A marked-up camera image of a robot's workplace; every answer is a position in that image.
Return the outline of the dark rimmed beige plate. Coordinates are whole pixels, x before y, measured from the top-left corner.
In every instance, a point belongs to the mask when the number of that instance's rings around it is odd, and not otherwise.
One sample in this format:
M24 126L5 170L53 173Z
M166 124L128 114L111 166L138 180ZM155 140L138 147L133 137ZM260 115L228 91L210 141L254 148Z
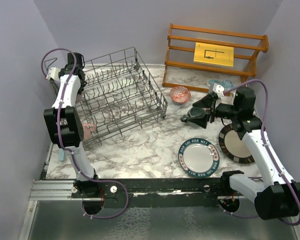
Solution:
M222 152L232 161L240 164L255 162L250 150L233 130L232 124L225 125L218 135Z

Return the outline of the green rimmed white plate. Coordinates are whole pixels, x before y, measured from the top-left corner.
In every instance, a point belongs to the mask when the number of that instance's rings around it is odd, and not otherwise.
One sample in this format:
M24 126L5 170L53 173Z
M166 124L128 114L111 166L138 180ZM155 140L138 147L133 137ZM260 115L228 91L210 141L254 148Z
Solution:
M177 157L181 168L193 178L211 177L220 164L216 147L210 141L198 137L183 142Z

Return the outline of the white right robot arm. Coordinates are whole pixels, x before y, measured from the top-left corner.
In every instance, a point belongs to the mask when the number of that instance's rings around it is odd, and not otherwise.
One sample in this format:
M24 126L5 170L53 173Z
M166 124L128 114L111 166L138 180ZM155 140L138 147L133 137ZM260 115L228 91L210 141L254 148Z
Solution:
M263 183L253 181L239 170L226 171L220 180L220 191L226 196L241 193L253 202L257 215L263 220L282 221L295 216L300 219L300 182L285 170L268 140L265 122L254 115L254 90L237 87L232 104L222 103L224 94L221 85L211 86L206 96L193 103L203 114L189 120L204 129L215 118L231 120L233 130L250 151Z

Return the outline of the white speckled mug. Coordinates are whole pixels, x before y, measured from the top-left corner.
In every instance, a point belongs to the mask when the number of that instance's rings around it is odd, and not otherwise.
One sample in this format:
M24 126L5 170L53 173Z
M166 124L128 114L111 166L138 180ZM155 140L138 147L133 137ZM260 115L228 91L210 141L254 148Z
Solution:
M229 95L229 98L233 101L235 99L236 94L234 92L231 92Z

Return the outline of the grey-green ceramic mug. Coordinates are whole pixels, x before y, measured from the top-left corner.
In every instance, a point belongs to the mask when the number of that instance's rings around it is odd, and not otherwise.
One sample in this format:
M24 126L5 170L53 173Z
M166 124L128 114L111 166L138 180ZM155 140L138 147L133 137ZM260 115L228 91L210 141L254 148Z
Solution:
M180 121L187 123L189 118L204 117L206 114L205 110L200 107L192 107L188 110L187 114L180 117Z

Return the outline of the red patterned bowl near mug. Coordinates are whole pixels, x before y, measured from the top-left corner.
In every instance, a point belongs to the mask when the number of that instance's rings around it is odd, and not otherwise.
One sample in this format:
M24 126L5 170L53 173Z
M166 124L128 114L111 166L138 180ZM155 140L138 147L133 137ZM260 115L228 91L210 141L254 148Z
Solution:
M192 95L188 88L177 85L170 90L169 96L175 104L182 105L188 102Z

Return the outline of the pink mug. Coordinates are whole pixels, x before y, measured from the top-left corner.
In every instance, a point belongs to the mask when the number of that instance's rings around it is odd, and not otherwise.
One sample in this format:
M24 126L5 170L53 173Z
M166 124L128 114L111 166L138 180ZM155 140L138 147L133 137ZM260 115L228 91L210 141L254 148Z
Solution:
M94 123L82 123L83 127L83 141L87 141L92 138L92 132L97 129L97 126Z

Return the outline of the yellow book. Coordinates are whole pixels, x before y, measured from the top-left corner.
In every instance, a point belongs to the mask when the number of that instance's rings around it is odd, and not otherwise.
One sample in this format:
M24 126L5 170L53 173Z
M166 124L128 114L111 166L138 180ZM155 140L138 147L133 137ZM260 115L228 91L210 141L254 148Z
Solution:
M193 61L200 64L234 66L234 48L229 46L195 43Z

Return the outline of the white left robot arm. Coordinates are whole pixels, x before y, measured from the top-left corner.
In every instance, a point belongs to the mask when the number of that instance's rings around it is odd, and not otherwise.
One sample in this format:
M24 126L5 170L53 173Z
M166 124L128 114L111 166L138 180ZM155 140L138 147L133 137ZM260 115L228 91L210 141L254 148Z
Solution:
M95 169L89 163L84 150L85 127L76 110L77 98L82 95L85 81L84 57L77 52L67 53L67 64L56 72L60 81L56 100L51 108L45 109L43 117L53 144L58 145L59 156L68 158L74 168L76 177L73 187L78 194L96 197L101 186Z

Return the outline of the wooden shelf rack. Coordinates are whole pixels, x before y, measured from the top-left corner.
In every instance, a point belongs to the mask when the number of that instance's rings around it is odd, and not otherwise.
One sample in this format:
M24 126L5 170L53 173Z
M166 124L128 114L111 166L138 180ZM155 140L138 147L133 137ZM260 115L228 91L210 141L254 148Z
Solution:
M258 41L258 44L249 45L199 37L180 36L174 35L173 30L254 40ZM240 82L246 83L249 77L252 78L257 75L257 57L259 53L266 53L269 50L267 35L207 29L173 23L169 25L167 41L162 86L169 88L174 88L178 85L177 83L166 81L169 67L239 76ZM193 54L193 62L172 61L170 60L170 51L191 53Z

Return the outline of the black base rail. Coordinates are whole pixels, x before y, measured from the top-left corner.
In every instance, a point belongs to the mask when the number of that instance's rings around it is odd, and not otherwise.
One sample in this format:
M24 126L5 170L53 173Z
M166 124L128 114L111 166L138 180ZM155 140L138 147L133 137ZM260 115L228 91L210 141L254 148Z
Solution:
M227 189L221 177L123 178L99 182L75 181L71 197L86 207L106 209L218 207L222 199L238 199L239 192Z

